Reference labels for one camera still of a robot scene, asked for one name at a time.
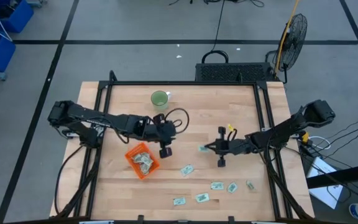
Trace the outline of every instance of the gray floor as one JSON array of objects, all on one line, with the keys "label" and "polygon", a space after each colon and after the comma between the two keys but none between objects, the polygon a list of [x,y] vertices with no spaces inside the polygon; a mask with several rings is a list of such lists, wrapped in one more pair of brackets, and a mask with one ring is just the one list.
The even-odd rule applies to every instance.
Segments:
[{"label": "gray floor", "polygon": [[[80,0],[68,40],[180,40],[214,39],[220,3],[201,0]],[[358,26],[358,1],[346,1]],[[294,1],[264,0],[265,7],[250,2],[224,8],[219,39],[278,40]],[[15,40],[59,40],[73,0],[49,0],[35,9],[32,20]],[[337,0],[303,0],[297,12],[308,19],[307,40],[357,40]],[[76,100],[81,82],[108,78],[113,69],[119,80],[194,80],[195,64],[210,44],[184,45],[64,45],[41,117],[30,145],[6,222],[47,218],[54,183],[62,163],[65,140],[47,123],[54,101]],[[217,45],[230,62],[261,62],[276,45]],[[44,85],[56,45],[17,45],[0,82],[0,204]],[[222,62],[211,56],[208,62]],[[329,102],[337,114],[333,124],[309,129],[312,135],[330,136],[358,120],[358,45],[306,45],[288,72],[286,85],[291,112],[315,99]],[[333,149],[350,139],[337,141]],[[324,151],[330,154],[333,150]],[[358,139],[333,158],[358,166]],[[327,160],[339,168],[342,164]],[[343,191],[342,198],[348,192]],[[331,210],[313,199],[316,216],[323,220],[358,223],[347,206],[351,197]]]}]

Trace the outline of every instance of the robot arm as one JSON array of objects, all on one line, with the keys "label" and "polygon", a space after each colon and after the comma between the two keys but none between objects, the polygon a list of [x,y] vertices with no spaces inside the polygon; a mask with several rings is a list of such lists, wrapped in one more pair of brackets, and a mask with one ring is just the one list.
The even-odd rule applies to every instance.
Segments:
[{"label": "robot arm", "polygon": [[82,122],[111,128],[126,138],[159,142],[162,148],[161,158],[172,155],[172,150],[166,146],[172,143],[177,133],[173,122],[166,121],[164,114],[158,114],[153,119],[132,114],[112,115],[84,108],[72,101],[56,101],[48,121],[54,128],[63,126],[77,133],[80,144],[90,148],[100,145],[99,133],[94,128],[86,127]]},{"label": "robot arm", "polygon": [[226,129],[219,127],[220,138],[205,145],[220,156],[218,167],[224,167],[224,156],[228,153],[248,154],[259,153],[267,147],[281,148],[286,145],[291,135],[299,133],[306,127],[320,128],[331,123],[335,118],[334,111],[326,101],[316,100],[302,106],[299,111],[286,121],[266,131],[257,131],[245,135],[245,139],[225,139]]}]

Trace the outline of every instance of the orange container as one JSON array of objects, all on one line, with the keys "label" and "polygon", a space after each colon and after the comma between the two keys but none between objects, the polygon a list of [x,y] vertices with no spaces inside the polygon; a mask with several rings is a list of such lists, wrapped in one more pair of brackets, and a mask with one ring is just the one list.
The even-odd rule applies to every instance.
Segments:
[{"label": "orange container", "polygon": [[[133,157],[139,153],[147,152],[150,155],[150,158],[153,160],[153,164],[150,167],[149,174],[144,175],[142,170],[140,169],[140,164],[137,164],[133,161]],[[128,160],[129,164],[132,166],[133,170],[137,174],[140,180],[143,180],[147,176],[149,176],[152,172],[157,170],[160,167],[160,163],[158,160],[154,157],[150,149],[144,144],[143,142],[135,146],[135,148],[131,149],[127,153],[125,153],[125,158]]]}]

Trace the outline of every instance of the yellow cable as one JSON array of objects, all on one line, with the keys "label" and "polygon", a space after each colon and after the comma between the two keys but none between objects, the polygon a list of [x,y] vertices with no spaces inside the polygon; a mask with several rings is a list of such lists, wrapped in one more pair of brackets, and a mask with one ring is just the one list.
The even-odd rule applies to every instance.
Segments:
[{"label": "yellow cable", "polygon": [[289,28],[289,26],[291,24],[292,17],[295,14],[295,10],[296,10],[296,7],[298,6],[298,2],[299,2],[299,0],[296,0],[295,5],[293,6],[290,20],[287,22],[287,26],[285,27],[285,30],[284,30],[284,33],[283,33],[283,38],[281,39],[281,42],[280,42],[280,48],[278,49],[278,52],[277,52],[276,67],[274,69],[274,74],[276,76],[277,76],[278,68],[280,66],[280,59],[281,59],[281,53],[282,53],[282,50],[283,50],[283,44],[284,44],[285,35],[287,34],[287,30],[288,30],[288,28]]}]

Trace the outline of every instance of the black metal frame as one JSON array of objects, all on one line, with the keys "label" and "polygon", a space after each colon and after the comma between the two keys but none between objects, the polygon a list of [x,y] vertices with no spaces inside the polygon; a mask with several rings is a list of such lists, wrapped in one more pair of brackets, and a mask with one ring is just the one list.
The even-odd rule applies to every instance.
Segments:
[{"label": "black metal frame", "polygon": [[[252,86],[253,90],[254,90],[254,96],[255,96],[255,105],[256,105],[256,110],[257,110],[257,116],[258,116],[258,120],[259,120],[259,126],[260,129],[265,127],[265,123],[264,123],[264,117],[263,117],[263,113],[262,113],[262,106],[260,103],[260,96],[259,96],[259,88],[262,89],[263,95],[264,95],[264,100],[265,100],[265,105],[266,105],[266,110],[267,110],[267,117],[268,117],[268,124],[270,127],[274,126],[274,121],[273,121],[273,113],[272,113],[272,108],[270,105],[270,100],[269,100],[269,93],[267,91],[267,84],[266,82],[242,82],[242,83],[238,83],[238,82],[193,82],[193,81],[188,81],[188,82],[182,82],[182,81],[173,81],[173,82],[161,82],[161,81],[145,81],[145,82],[128,82],[128,81],[117,81],[117,78],[115,77],[114,73],[111,72],[110,73],[110,80],[109,81],[99,81],[99,85],[98,85],[98,92],[96,94],[96,102],[94,105],[94,109],[95,110],[100,110],[100,104],[101,104],[101,96],[102,93],[104,91],[105,88],[107,88],[107,93],[106,93],[106,98],[105,98],[105,102],[104,102],[104,108],[103,108],[103,112],[107,113],[108,112],[108,108],[109,108],[109,102],[111,99],[111,93],[112,93],[112,87],[114,85],[227,85],[227,86]],[[83,163],[83,168],[81,171],[81,179],[80,179],[80,184],[82,184],[85,181],[85,177],[87,176],[88,173],[88,167],[90,164],[90,159],[91,159],[91,153],[92,150],[96,150],[96,155],[95,158],[98,158],[98,161],[94,161],[97,162],[99,164],[99,160],[100,160],[100,155],[101,155],[101,150],[102,150],[102,144],[100,147],[96,148],[96,149],[86,149],[85,152],[85,156],[84,156],[84,163]],[[280,156],[280,152],[275,151],[275,157],[276,157],[276,163],[277,163],[277,169],[278,169],[278,173],[279,176],[281,178],[281,181],[283,181],[284,184],[285,183],[285,176],[284,176],[284,170],[283,170],[283,165],[282,165],[282,159]],[[273,181],[273,179],[269,176],[268,177],[268,181],[269,181],[269,186],[270,186],[270,194],[272,196],[272,206],[273,206],[273,212],[274,212],[274,217],[275,220],[281,220],[283,219],[280,215],[280,206],[278,204],[278,197],[277,197],[277,191],[276,191],[276,186],[275,186],[275,182]],[[85,211],[85,216],[80,216],[80,208],[81,208],[81,204],[82,204],[82,197],[79,199],[79,201],[77,201],[75,208],[74,208],[74,212],[73,212],[73,217],[72,218],[53,218],[50,220],[36,220],[36,221],[29,221],[26,222],[28,224],[30,223],[69,223],[69,222],[77,222],[79,220],[81,221],[89,221],[90,217],[91,217],[91,213],[92,213],[92,208],[93,208],[93,200],[94,200],[94,194],[96,191],[96,183],[97,183],[97,174],[95,176],[95,178],[92,180],[92,182],[90,183],[90,187],[89,187],[89,197],[88,197],[88,201],[87,201],[87,206],[86,206],[86,211]],[[285,213],[287,215],[287,218],[292,219],[292,213],[291,213],[291,206],[289,205],[289,203],[287,202],[286,199],[284,199],[284,205],[285,205]],[[143,216],[139,215],[138,220],[115,220],[115,223],[147,223],[149,221],[143,221]],[[165,221],[152,221],[152,223],[164,223]],[[228,222],[229,223],[250,223],[250,222],[236,222],[234,221],[234,217],[228,217]],[[192,223],[227,223],[227,222],[211,222],[211,221],[205,221],[205,222],[193,222]]]}]

